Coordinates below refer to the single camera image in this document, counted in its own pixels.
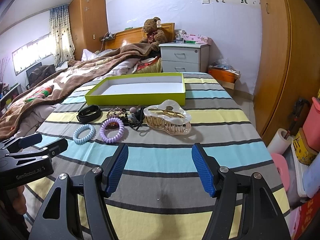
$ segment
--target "nightstand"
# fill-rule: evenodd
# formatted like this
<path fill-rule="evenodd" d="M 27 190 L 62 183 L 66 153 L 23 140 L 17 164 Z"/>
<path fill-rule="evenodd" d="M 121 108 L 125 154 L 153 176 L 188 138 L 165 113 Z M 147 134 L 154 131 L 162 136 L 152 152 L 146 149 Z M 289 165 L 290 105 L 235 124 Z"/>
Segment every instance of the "nightstand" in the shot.
<path fill-rule="evenodd" d="M 163 72 L 207 72 L 209 49 L 207 44 L 160 44 Z"/>

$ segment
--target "teddy bear head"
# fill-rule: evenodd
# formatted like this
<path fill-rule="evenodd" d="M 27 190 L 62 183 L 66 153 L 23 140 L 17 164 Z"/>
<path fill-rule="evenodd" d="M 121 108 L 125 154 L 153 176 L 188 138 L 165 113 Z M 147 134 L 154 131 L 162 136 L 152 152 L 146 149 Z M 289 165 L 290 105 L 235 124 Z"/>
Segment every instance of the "teddy bear head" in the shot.
<path fill-rule="evenodd" d="M 159 21 L 159 20 L 160 20 L 160 18 L 158 18 L 158 17 L 154 17 L 153 19 L 146 20 L 143 27 L 142 27 L 143 32 L 145 32 L 145 33 L 155 32 L 158 29 L 157 28 L 157 21 Z"/>

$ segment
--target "wardrobe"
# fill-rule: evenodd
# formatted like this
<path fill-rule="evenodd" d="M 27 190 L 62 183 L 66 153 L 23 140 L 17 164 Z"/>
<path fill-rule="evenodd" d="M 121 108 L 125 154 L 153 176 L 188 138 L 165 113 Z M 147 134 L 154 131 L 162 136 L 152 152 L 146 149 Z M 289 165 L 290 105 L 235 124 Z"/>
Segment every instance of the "wardrobe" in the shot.
<path fill-rule="evenodd" d="M 75 60 L 81 60 L 83 49 L 101 50 L 100 37 L 108 32 L 106 0 L 72 0 L 68 10 Z"/>
<path fill-rule="evenodd" d="M 256 129 L 266 145 L 288 129 L 299 98 L 320 88 L 320 25 L 304 0 L 260 0 L 262 48 L 254 95 Z M 306 106 L 292 131 L 308 114 Z"/>

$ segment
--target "curtain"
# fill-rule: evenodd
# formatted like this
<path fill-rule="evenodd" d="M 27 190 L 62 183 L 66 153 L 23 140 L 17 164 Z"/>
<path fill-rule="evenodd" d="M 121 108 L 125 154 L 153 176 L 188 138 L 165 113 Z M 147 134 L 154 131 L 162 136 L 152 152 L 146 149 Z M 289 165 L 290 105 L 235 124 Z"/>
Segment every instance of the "curtain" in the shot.
<path fill-rule="evenodd" d="M 74 59 L 75 46 L 70 32 L 67 4 L 50 9 L 50 34 L 55 42 L 55 66 Z"/>

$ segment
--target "bed sheet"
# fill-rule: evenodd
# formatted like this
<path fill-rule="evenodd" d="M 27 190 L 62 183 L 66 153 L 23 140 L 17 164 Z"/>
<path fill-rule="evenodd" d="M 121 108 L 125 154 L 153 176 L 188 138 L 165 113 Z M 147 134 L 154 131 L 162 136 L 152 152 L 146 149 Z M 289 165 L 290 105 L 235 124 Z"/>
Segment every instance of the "bed sheet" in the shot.
<path fill-rule="evenodd" d="M 193 164 L 191 147 L 196 142 L 200 142 L 221 166 L 244 175 L 261 173 L 288 222 L 289 204 L 278 171 L 244 112 L 210 75 L 184 73 L 183 76 L 186 104 L 182 108 L 192 116 L 192 130 L 187 136 L 170 136 L 146 124 L 138 131 L 125 127 L 121 142 L 128 145 L 129 158 L 116 192 L 105 199 L 118 238 L 202 238 L 215 199 L 204 191 Z M 66 138 L 68 150 L 52 159 L 54 173 L 51 176 L 26 186 L 26 219 L 31 224 L 59 174 L 85 174 L 101 165 L 117 148 L 118 143 L 106 145 L 99 133 L 82 146 L 72 140 L 74 131 L 81 125 L 76 119 L 77 111 L 86 106 L 84 94 L 97 82 L 76 89 L 38 129 L 43 140 L 37 147 Z M 92 123 L 97 131 L 111 107 L 101 107 L 103 116 Z M 84 198 L 79 196 L 78 199 L 84 237 L 89 239 Z M 238 232 L 241 199 L 242 194 L 238 194 L 230 238 Z"/>

